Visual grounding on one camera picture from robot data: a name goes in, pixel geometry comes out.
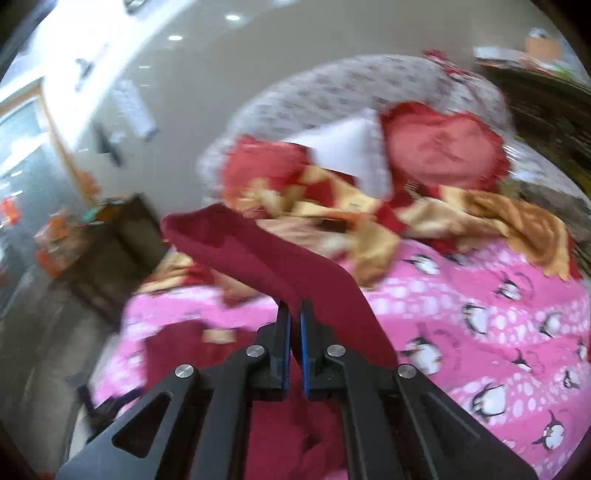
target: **red ruffled cushion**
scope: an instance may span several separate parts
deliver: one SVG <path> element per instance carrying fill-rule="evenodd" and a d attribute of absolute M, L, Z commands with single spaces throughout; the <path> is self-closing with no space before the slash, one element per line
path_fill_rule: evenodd
<path fill-rule="evenodd" d="M 281 192 L 309 164 L 308 149 L 302 145 L 242 135 L 228 152 L 222 170 L 223 199 L 232 205 L 257 178 L 267 179 L 270 190 Z"/>
<path fill-rule="evenodd" d="M 496 191 L 509 161 L 502 138 L 476 115 L 443 115 L 418 102 L 381 115 L 395 192 L 408 181 Z"/>

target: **cartoon penguin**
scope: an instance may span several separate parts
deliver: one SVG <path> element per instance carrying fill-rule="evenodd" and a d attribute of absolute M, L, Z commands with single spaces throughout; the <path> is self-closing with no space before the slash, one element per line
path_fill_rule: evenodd
<path fill-rule="evenodd" d="M 516 272 L 515 275 L 523 277 L 530 284 L 531 291 L 533 292 L 533 282 L 527 275 L 521 272 Z M 493 292 L 495 295 L 503 295 L 506 299 L 513 301 L 521 300 L 524 291 L 519 287 L 517 283 L 512 281 L 505 272 L 503 272 L 503 276 L 502 278 L 500 278 L 500 281 L 501 283 L 499 287 Z"/>
<path fill-rule="evenodd" d="M 581 390 L 579 376 L 573 371 L 564 371 L 564 380 L 562 380 L 562 384 L 565 388 L 576 388 Z"/>
<path fill-rule="evenodd" d="M 469 267 L 470 266 L 470 259 L 468 259 L 468 256 L 466 254 L 461 254 L 460 252 L 456 252 L 454 254 L 450 254 L 447 255 L 446 258 L 450 261 L 450 262 L 454 262 L 456 265 L 460 266 L 460 267 Z"/>
<path fill-rule="evenodd" d="M 551 452 L 552 450 L 556 450 L 564 440 L 564 425 L 556 420 L 551 410 L 549 412 L 551 416 L 550 423 L 546 425 L 542 436 L 535 442 L 532 442 L 532 445 L 539 445 L 541 443 L 546 450 Z"/>
<path fill-rule="evenodd" d="M 492 382 L 472 399 L 472 411 L 487 421 L 490 417 L 505 413 L 507 405 L 505 386 L 491 387 L 491 385 Z"/>
<path fill-rule="evenodd" d="M 528 372 L 530 374 L 533 369 L 527 364 L 525 360 L 523 360 L 521 350 L 519 350 L 518 348 L 516 348 L 515 350 L 517 350 L 517 360 L 513 360 L 511 363 L 517 365 L 523 371 Z"/>
<path fill-rule="evenodd" d="M 407 349 L 400 353 L 407 356 L 410 362 L 425 375 L 436 374 L 441 369 L 443 362 L 441 350 L 425 336 L 418 336 L 410 340 L 407 343 Z"/>
<path fill-rule="evenodd" d="M 509 279 L 503 281 L 493 293 L 495 295 L 503 295 L 509 300 L 521 300 L 521 289 L 514 281 Z"/>
<path fill-rule="evenodd" d="M 583 343 L 583 338 L 579 337 L 579 343 L 577 343 L 577 355 L 582 362 L 587 360 L 588 350 L 587 346 Z"/>
<path fill-rule="evenodd" d="M 562 313 L 554 312 L 550 313 L 544 323 L 540 326 L 540 333 L 549 336 L 550 338 L 554 338 L 554 336 L 558 333 L 560 329 L 560 319 L 562 317 Z"/>
<path fill-rule="evenodd" d="M 473 303 L 467 303 L 462 307 L 464 321 L 468 328 L 474 333 L 486 335 L 488 332 L 488 314 L 484 307 L 479 307 Z"/>
<path fill-rule="evenodd" d="M 437 265 L 431 257 L 422 254 L 414 254 L 410 259 L 404 261 L 414 265 L 417 269 L 427 275 L 439 275 L 439 265 Z"/>

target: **red heart pillow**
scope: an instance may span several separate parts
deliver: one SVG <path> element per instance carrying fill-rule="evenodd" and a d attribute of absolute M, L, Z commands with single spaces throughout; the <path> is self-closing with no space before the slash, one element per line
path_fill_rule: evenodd
<path fill-rule="evenodd" d="M 472 113 L 443 115 L 418 102 L 381 116 L 394 184 L 496 190 L 509 170 L 502 138 Z"/>

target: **white pillow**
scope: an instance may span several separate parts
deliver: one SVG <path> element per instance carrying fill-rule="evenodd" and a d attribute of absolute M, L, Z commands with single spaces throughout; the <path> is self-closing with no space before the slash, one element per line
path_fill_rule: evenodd
<path fill-rule="evenodd" d="M 375 110 L 366 108 L 283 141 L 311 148 L 312 161 L 319 167 L 356 177 L 364 194 L 383 200 L 392 196 L 384 135 Z"/>

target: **pink blanket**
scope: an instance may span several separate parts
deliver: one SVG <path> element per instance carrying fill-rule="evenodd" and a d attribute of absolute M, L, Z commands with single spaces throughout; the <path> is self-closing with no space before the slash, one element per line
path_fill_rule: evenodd
<path fill-rule="evenodd" d="M 501 240 L 452 260 L 404 241 L 397 255 L 387 278 L 364 293 L 400 360 L 429 375 L 541 479 L 552 478 L 591 424 L 587 290 L 545 277 Z M 142 341 L 163 325 L 202 319 L 257 330 L 276 310 L 269 297 L 228 309 L 212 287 L 134 297 L 95 401 L 145 382 Z"/>

